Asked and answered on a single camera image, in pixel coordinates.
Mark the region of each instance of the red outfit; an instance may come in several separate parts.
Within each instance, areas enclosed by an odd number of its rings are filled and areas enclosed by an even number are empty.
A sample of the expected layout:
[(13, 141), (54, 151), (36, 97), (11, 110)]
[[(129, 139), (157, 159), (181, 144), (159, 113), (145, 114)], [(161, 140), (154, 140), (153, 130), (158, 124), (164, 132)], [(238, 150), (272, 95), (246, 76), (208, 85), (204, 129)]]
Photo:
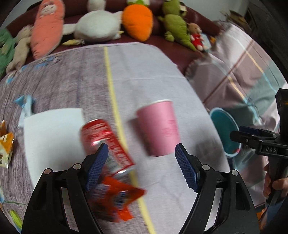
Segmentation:
[(201, 40), (201, 35), (200, 34), (192, 34), (194, 37), (194, 41), (192, 40), (191, 43), (197, 47), (197, 46), (203, 46), (202, 40)]

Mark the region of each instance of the screw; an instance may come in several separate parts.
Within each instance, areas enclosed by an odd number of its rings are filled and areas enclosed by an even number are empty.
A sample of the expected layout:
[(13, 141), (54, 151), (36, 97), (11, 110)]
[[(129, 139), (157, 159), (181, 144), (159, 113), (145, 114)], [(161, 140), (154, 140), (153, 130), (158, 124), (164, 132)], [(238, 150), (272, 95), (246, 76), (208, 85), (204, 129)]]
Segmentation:
[(236, 171), (236, 170), (232, 170), (231, 173), (235, 176), (239, 174), (238, 171)]
[(79, 170), (81, 168), (81, 164), (77, 163), (73, 166), (75, 170)]
[(210, 170), (210, 167), (209, 167), (208, 165), (206, 165), (206, 164), (204, 164), (204, 165), (202, 166), (202, 168), (203, 168), (204, 170), (206, 170), (206, 171), (209, 171), (209, 170)]
[(44, 174), (45, 174), (45, 175), (50, 174), (50, 172), (51, 172), (51, 169), (50, 169), (50, 168), (47, 168), (47, 169), (44, 170)]

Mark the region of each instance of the white wall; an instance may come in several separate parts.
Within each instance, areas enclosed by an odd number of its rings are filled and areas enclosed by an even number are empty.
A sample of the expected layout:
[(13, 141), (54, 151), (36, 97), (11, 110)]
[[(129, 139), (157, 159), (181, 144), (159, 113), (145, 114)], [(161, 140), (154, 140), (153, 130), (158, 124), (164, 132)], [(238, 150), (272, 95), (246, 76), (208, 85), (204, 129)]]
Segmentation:
[(244, 15), (247, 10), (249, 0), (182, 0), (186, 6), (198, 11), (210, 20), (225, 20), (220, 13), (234, 10)]

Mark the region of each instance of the green dinosaur plush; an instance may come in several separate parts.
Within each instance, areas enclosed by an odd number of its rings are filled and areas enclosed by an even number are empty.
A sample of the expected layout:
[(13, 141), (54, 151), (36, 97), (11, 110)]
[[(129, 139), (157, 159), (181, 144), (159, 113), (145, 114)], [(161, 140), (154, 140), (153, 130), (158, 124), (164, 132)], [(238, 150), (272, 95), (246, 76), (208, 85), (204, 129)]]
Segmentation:
[(15, 41), (7, 29), (0, 29), (0, 80), (14, 56)]
[(164, 23), (166, 29), (165, 39), (171, 42), (176, 41), (183, 46), (196, 51), (195, 46), (191, 43), (187, 24), (182, 18), (186, 15), (186, 12), (180, 10), (180, 1), (168, 0), (164, 2), (162, 11), (165, 16), (164, 18), (159, 16), (158, 19)]

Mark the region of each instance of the human hand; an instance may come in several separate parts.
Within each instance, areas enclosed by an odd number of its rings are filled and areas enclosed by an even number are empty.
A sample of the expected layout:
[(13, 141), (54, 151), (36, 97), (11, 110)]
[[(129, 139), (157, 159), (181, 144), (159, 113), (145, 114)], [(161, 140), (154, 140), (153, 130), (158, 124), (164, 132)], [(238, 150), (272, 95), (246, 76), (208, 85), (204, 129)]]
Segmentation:
[[(269, 194), (271, 193), (271, 178), (269, 175), (269, 164), (264, 167), (264, 171), (266, 171), (265, 179), (264, 179), (264, 189), (263, 195), (266, 199), (268, 199)], [(275, 190), (283, 190), (281, 193), (281, 197), (286, 197), (288, 194), (288, 178), (278, 179), (272, 183), (272, 188)]]

